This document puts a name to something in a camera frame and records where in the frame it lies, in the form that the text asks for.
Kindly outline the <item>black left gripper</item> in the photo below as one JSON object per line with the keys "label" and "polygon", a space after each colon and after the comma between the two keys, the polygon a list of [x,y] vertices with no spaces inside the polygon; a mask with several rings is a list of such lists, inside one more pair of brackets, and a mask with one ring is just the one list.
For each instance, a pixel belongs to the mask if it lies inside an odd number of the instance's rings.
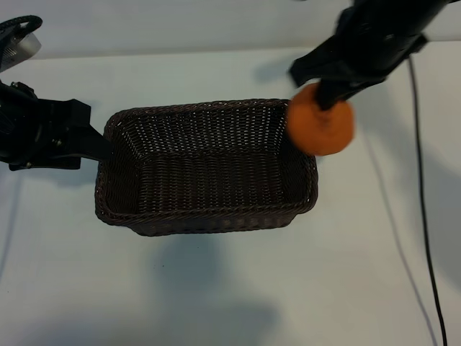
{"label": "black left gripper", "polygon": [[[70,101],[71,124],[89,125],[90,106]],[[53,116],[47,102],[21,82],[1,84],[1,161],[11,170],[80,168],[78,158],[54,159],[51,148]],[[112,144],[91,126],[71,129],[71,155],[94,161],[108,160]]]}

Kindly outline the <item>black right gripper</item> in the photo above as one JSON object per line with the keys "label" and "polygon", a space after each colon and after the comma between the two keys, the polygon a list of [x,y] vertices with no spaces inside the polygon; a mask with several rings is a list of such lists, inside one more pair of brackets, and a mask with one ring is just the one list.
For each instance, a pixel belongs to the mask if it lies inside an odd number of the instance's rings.
{"label": "black right gripper", "polygon": [[311,79],[343,79],[343,61],[353,71],[351,81],[320,81],[318,106],[331,109],[342,98],[384,81],[403,60],[428,42],[427,5],[351,5],[337,21],[336,34],[308,54],[295,59],[290,77],[295,86]]}

